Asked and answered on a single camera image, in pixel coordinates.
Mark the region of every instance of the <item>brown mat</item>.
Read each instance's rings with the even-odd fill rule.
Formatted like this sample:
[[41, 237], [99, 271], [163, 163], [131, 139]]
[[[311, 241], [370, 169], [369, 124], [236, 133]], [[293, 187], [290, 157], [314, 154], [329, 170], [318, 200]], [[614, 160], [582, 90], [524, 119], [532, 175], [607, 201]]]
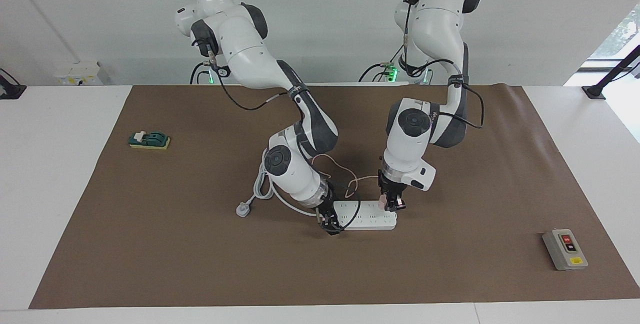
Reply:
[[[331, 152], [365, 176], [403, 96], [445, 101], [444, 87], [313, 87], [340, 131]], [[270, 135], [298, 119], [285, 97], [258, 112], [219, 87], [135, 87], [30, 308], [263, 306], [638, 298], [629, 274], [519, 87], [478, 87], [486, 126], [451, 149], [430, 146], [429, 192], [409, 188], [393, 231], [330, 237], [277, 199], [246, 201]], [[274, 90], [231, 93], [246, 105]], [[470, 97], [475, 120], [479, 107]], [[130, 149], [135, 131], [168, 151]], [[320, 169], [345, 183], [326, 158]], [[363, 199], [377, 199], [375, 180]], [[571, 228], [589, 261], [553, 268], [540, 233]]]

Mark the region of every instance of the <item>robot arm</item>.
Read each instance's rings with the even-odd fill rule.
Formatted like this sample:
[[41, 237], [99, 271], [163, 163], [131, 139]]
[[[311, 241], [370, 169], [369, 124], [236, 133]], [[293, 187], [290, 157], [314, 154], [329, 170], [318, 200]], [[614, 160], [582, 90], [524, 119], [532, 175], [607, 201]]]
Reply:
[[405, 32], [400, 66], [409, 76], [420, 76], [426, 66], [439, 62], [449, 74], [446, 104], [404, 98], [391, 107], [382, 169], [378, 185], [386, 195], [385, 208], [406, 208], [402, 192], [407, 186], [428, 190], [435, 169], [423, 161], [427, 145], [453, 147], [462, 142], [467, 118], [468, 49], [460, 36], [463, 13], [480, 0], [404, 0], [395, 21]]
[[198, 0], [178, 10], [179, 30], [192, 39], [207, 65], [219, 71], [216, 56], [224, 55], [241, 85], [251, 89], [282, 88], [301, 114], [300, 121], [269, 139], [263, 159], [271, 180], [306, 208], [316, 209], [320, 226], [330, 234], [342, 228], [334, 211], [334, 190], [311, 165], [309, 158], [332, 150], [338, 130], [318, 106], [296, 72], [276, 60], [265, 47], [268, 29], [260, 9], [237, 0]]

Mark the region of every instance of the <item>power plug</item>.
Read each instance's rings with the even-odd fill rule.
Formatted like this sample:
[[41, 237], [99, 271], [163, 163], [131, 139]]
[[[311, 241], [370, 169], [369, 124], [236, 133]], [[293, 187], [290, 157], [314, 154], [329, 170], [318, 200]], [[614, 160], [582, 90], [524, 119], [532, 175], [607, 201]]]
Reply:
[[235, 209], [235, 214], [237, 214], [241, 218], [249, 215], [249, 212], [251, 212], [251, 206], [245, 202], [240, 202], [238, 207]]

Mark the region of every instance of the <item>white power strip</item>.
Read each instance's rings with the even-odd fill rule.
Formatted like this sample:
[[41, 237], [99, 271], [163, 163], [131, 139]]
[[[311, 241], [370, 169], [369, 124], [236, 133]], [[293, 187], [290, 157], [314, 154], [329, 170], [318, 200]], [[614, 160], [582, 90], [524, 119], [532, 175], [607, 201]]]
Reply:
[[[333, 203], [338, 222], [341, 226], [347, 224], [358, 208], [358, 201], [335, 201]], [[362, 201], [358, 215], [346, 231], [388, 231], [396, 227], [397, 215], [381, 210], [378, 201]]]

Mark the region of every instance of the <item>switch box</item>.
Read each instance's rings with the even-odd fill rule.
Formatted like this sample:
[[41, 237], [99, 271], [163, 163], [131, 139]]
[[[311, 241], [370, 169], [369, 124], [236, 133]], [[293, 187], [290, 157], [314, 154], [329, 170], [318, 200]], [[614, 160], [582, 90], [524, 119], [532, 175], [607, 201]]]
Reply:
[[542, 235], [555, 269], [585, 269], [589, 263], [570, 229], [554, 229]]
[[71, 85], [71, 82], [69, 81], [69, 72], [71, 72], [71, 68], [58, 68], [55, 70], [53, 75], [57, 79], [57, 83], [59, 85]]
[[54, 73], [60, 85], [104, 85], [109, 79], [97, 63], [80, 62], [58, 68]]

